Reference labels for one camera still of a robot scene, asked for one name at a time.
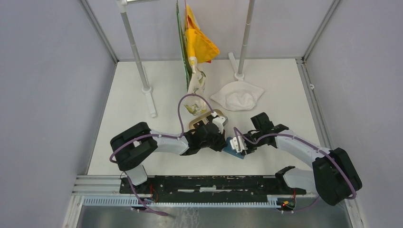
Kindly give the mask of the blue leather card holder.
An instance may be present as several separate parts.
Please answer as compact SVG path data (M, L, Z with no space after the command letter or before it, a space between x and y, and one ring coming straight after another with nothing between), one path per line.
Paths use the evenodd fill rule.
M237 157L237 158L240 158L240 159L244 159L244 155L242 155L241 153L238 153L238 152L236 152L236 150L234 150L233 148L232 148L232 146L231 146L231 137L228 137L227 139L226 139L226 146L222 149L222 151L224 151L224 152L226 152L226 153L228 153L228 154L230 154L230 155L232 155L232 156L235 156L235 157Z

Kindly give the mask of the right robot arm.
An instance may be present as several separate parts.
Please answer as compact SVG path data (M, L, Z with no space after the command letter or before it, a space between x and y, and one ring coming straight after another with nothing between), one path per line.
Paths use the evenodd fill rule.
M283 124L274 125L266 113L252 117L251 121L253 130L241 133L234 128L235 136L227 139L235 154L245 156L267 145L293 155L310 168L306 171L287 167L279 171L279 178L274 181L277 192L286 194L302 189L317 194L331 206L357 197L362 181L344 149L316 145Z

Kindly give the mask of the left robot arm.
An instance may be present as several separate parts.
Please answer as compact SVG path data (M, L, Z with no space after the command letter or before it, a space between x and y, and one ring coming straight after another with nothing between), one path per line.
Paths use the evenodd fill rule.
M168 152L180 156L197 154L209 148L221 152L227 146L225 131L213 123L191 129L183 134L161 133L139 122L110 140L110 161L127 175L137 193L149 189L149 180L142 162L153 152Z

